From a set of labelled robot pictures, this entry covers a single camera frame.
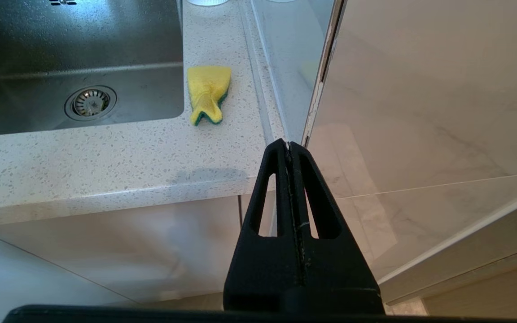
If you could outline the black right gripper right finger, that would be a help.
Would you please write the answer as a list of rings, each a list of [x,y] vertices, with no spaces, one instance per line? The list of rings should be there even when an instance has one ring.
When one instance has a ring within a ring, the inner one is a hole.
[[[379,286],[310,152],[291,143],[301,300],[312,313],[382,314]]]

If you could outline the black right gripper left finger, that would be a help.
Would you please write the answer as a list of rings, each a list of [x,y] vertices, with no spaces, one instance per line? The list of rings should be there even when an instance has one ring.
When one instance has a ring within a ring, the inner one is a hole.
[[[300,283],[299,256],[283,139],[269,144],[224,282],[226,311],[281,311],[285,293]],[[275,237],[260,235],[270,178],[275,179]]]

